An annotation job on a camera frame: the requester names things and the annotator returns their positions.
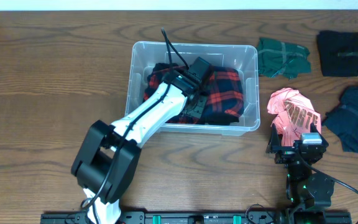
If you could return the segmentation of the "dark green garment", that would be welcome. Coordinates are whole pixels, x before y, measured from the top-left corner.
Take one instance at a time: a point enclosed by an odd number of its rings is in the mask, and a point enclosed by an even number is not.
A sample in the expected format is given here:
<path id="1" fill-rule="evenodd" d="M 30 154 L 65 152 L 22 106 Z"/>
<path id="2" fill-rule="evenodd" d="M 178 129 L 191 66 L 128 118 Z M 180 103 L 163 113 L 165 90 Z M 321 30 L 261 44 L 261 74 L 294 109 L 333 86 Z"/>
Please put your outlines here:
<path id="1" fill-rule="evenodd" d="M 310 73 L 307 47 L 261 37 L 257 46 L 258 73 L 265 77 L 284 76 L 291 80 L 300 73 Z"/>

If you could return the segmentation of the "black garment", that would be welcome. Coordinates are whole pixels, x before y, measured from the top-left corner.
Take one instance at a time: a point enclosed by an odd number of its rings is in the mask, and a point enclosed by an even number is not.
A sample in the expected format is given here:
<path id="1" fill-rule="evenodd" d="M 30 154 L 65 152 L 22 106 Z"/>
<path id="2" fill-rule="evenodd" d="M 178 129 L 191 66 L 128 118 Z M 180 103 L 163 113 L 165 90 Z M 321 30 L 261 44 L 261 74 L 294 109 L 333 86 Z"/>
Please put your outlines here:
<path id="1" fill-rule="evenodd" d="M 179 66 L 177 63 L 172 63 L 172 64 L 168 64 L 168 63 L 156 63 L 152 72 L 158 72 L 161 70 L 166 70 L 169 69 L 170 67 L 176 69 L 176 68 L 181 68 L 181 66 Z"/>
<path id="2" fill-rule="evenodd" d="M 358 77 L 358 32 L 323 30 L 317 45 L 324 77 Z"/>

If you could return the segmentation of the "red navy plaid shirt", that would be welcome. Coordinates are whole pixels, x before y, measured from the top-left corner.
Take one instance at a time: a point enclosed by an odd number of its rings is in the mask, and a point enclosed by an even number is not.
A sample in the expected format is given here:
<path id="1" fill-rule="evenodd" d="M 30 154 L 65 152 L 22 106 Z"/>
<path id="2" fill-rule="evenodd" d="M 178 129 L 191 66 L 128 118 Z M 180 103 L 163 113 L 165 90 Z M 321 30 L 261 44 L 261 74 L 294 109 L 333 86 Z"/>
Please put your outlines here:
<path id="1" fill-rule="evenodd" d="M 208 99 L 201 118 L 179 114 L 169 123 L 208 124 L 227 126 L 239 122 L 244 113 L 244 94 L 237 70 L 229 67 L 213 67 L 207 82 Z"/>

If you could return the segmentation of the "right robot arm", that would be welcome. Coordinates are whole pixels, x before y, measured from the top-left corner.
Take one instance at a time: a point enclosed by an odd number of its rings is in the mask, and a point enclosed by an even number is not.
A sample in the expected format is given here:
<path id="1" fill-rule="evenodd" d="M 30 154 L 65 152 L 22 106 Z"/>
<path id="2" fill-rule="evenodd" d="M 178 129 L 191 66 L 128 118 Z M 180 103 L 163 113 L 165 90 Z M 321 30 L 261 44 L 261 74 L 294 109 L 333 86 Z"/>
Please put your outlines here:
<path id="1" fill-rule="evenodd" d="M 322 159 L 328 142 L 314 124 L 292 146 L 283 146 L 276 126 L 266 152 L 275 155 L 275 163 L 288 171 L 286 196 L 291 206 L 275 215 L 275 223 L 322 223 L 324 209 L 331 206 L 334 182 L 323 174 L 312 171 L 312 165 Z"/>

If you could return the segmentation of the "pink printed t-shirt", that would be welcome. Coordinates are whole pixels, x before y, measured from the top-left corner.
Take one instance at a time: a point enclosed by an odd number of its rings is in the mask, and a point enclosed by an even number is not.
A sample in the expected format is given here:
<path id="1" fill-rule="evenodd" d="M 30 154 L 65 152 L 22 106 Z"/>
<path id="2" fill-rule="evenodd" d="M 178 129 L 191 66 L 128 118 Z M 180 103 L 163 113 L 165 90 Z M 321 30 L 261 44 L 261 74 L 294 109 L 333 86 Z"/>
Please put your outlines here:
<path id="1" fill-rule="evenodd" d="M 314 124 L 321 132 L 321 115 L 314 110 L 311 101 L 298 90 L 282 88 L 271 94 L 267 105 L 268 113 L 277 115 L 272 124 L 282 135 L 282 145 L 292 146 L 303 133 L 310 133 Z"/>

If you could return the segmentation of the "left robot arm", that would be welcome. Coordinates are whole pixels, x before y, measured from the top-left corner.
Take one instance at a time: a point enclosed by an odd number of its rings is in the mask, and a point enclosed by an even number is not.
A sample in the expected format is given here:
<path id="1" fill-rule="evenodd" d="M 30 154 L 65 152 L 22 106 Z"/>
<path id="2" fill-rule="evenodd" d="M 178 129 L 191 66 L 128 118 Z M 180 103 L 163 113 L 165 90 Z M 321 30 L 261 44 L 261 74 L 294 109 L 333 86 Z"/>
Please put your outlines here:
<path id="1" fill-rule="evenodd" d="M 132 113 L 89 127 L 71 174 L 87 193 L 81 207 L 91 222 L 118 221 L 119 200 L 134 178 L 142 146 L 187 106 L 206 101 L 203 92 L 212 73 L 212 65 L 200 57 L 183 72 L 169 67 L 153 95 Z"/>

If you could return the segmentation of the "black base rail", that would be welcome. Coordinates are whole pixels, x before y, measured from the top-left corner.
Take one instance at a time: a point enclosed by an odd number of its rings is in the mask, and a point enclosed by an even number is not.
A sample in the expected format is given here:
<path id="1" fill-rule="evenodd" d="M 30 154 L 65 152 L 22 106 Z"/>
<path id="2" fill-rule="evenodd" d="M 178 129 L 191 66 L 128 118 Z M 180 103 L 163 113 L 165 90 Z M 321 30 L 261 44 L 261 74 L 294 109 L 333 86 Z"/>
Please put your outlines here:
<path id="1" fill-rule="evenodd" d="M 295 223 L 295 224 L 351 224 L 349 212 L 296 212 L 292 219 L 264 211 L 248 213 L 144 213 L 124 212 L 117 224 L 246 224 L 246 223 Z"/>

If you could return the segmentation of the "clear plastic storage bin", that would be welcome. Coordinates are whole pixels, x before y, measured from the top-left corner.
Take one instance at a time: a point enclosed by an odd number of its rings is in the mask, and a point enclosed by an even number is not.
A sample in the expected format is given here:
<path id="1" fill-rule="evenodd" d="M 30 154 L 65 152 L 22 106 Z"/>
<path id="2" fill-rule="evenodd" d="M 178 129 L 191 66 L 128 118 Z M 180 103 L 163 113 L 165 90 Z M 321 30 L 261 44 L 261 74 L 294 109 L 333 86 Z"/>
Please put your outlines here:
<path id="1" fill-rule="evenodd" d="M 201 57 L 211 65 L 234 68 L 239 73 L 244 94 L 244 113 L 239 122 L 229 126 L 165 123 L 160 132 L 222 134 L 242 136 L 260 126 L 258 53 L 251 45 L 174 43 L 178 53 L 190 65 Z M 131 69 L 127 88 L 125 114 L 143 102 L 147 77 L 156 63 L 168 63 L 168 50 L 163 42 L 136 42 L 132 47 Z"/>

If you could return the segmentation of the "navy folded garment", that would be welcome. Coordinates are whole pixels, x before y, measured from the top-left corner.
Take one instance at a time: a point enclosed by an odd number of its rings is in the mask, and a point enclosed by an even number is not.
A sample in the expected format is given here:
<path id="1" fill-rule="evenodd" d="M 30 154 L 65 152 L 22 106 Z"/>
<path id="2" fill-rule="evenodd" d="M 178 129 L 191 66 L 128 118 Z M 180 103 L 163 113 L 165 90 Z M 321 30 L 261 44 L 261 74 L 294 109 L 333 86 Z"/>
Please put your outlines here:
<path id="1" fill-rule="evenodd" d="M 358 153 L 358 85 L 345 89 L 340 103 L 326 113 L 323 126 L 340 139 L 343 151 Z"/>

